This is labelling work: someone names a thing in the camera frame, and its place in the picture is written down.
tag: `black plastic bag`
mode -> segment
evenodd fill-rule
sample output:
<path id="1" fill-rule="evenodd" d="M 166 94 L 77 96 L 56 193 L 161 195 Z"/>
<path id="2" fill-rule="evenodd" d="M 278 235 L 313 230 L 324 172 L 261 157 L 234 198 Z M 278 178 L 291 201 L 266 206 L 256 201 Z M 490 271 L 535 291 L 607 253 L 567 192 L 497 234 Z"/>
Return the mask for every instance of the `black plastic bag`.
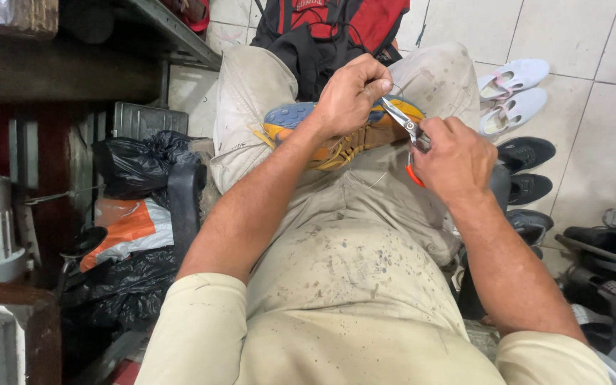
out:
<path id="1" fill-rule="evenodd" d="M 145 332 L 161 311 L 166 292 L 179 270 L 174 246 L 132 253 L 119 262 L 104 262 L 66 289 L 61 306 L 74 327 L 115 328 Z"/>
<path id="2" fill-rule="evenodd" d="M 143 199 L 157 195 L 167 207 L 167 195 L 157 192 L 168 185 L 175 163 L 199 162 L 189 143 L 196 138 L 175 131 L 160 131 L 149 139 L 109 138 L 92 144 L 94 163 L 106 183 L 104 195 L 115 199 Z"/>

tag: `orange scissors handle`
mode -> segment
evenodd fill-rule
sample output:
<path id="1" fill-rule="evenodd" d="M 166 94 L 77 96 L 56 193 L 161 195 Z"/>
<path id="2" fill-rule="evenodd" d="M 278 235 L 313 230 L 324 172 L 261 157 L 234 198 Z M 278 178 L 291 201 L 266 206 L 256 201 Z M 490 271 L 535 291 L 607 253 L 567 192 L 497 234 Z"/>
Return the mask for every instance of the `orange scissors handle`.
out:
<path id="1" fill-rule="evenodd" d="M 410 179 L 413 179 L 415 184 L 417 184 L 418 186 L 422 188 L 427 188 L 427 186 L 424 186 L 424 182 L 421 179 L 419 179 L 417 175 L 415 175 L 415 171 L 413 170 L 413 154 L 412 153 L 408 153 L 408 165 L 405 167 L 405 171 L 408 172 L 408 176 L 410 177 Z"/>

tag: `orange and white plastic bag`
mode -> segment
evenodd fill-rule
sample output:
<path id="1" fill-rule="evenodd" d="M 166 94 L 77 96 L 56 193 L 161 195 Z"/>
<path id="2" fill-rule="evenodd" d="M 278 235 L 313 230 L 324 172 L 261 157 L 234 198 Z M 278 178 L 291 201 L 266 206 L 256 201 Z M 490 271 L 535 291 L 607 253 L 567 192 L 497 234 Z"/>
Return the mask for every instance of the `orange and white plastic bag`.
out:
<path id="1" fill-rule="evenodd" d="M 105 226 L 108 236 L 97 249 L 82 258 L 82 272 L 109 259 L 124 260 L 132 251 L 174 244 L 170 211 L 150 198 L 138 201 L 99 199 L 95 207 L 95 224 Z"/>

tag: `man's left hand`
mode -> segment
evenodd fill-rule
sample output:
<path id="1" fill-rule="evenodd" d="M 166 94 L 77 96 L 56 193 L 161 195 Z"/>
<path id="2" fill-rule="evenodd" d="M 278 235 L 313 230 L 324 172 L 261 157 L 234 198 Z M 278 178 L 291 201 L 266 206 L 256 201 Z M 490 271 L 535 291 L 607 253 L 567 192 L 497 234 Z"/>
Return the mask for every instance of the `man's left hand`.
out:
<path id="1" fill-rule="evenodd" d="M 389 69 L 369 53 L 339 68 L 311 113 L 311 118 L 319 121 L 319 135 L 326 140 L 352 134 L 367 121 L 372 103 L 388 94 L 392 86 Z"/>

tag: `red backpack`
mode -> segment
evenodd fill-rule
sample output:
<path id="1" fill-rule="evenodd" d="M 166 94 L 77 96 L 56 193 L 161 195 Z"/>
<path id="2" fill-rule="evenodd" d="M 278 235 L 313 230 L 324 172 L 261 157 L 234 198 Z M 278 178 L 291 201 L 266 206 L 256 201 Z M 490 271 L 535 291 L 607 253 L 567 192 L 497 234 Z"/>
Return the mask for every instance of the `red backpack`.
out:
<path id="1" fill-rule="evenodd" d="M 299 99 L 316 101 L 334 71 L 360 54 L 386 49 L 400 58 L 391 42 L 410 0 L 268 0 L 265 10 L 255 2 L 263 16 L 251 45 L 292 70 Z"/>

